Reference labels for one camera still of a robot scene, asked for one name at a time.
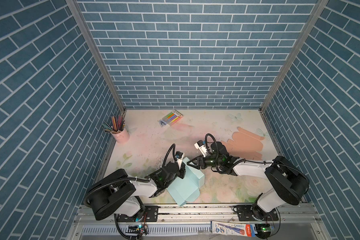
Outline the light blue paper box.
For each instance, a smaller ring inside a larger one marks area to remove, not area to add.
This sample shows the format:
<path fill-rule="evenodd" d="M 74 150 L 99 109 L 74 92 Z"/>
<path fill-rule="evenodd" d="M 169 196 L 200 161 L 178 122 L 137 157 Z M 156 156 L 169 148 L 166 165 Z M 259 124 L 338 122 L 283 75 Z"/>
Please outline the light blue paper box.
<path fill-rule="evenodd" d="M 205 175 L 201 170 L 192 168 L 186 163 L 190 159 L 185 157 L 185 177 L 183 179 L 176 178 L 167 191 L 179 206 L 194 202 L 200 196 L 200 188 L 205 183 Z"/>

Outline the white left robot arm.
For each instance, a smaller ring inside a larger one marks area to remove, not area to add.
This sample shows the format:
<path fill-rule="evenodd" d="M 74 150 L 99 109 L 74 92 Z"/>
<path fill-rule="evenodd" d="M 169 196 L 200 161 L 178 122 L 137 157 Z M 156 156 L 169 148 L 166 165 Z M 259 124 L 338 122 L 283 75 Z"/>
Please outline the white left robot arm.
<path fill-rule="evenodd" d="M 158 197 L 178 177 L 185 177 L 184 163 L 170 162 L 146 178 L 132 177 L 118 169 L 87 190 L 84 205 L 93 210 L 98 221 L 116 214 L 138 222 L 147 211 L 141 197 Z"/>

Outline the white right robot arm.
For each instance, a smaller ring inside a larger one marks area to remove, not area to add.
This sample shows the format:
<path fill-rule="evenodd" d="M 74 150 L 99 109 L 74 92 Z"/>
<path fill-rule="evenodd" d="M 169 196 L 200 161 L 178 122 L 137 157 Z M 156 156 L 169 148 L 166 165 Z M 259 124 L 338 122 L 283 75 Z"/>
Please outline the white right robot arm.
<path fill-rule="evenodd" d="M 267 180 L 271 189 L 260 194 L 252 204 L 252 216 L 260 221 L 283 204 L 297 206 L 309 189 L 309 179 L 283 156 L 274 160 L 253 161 L 231 156 L 221 142 L 210 146 L 205 141 L 194 144 L 201 155 L 189 160 L 189 167 L 212 171 L 223 175 L 250 176 Z"/>

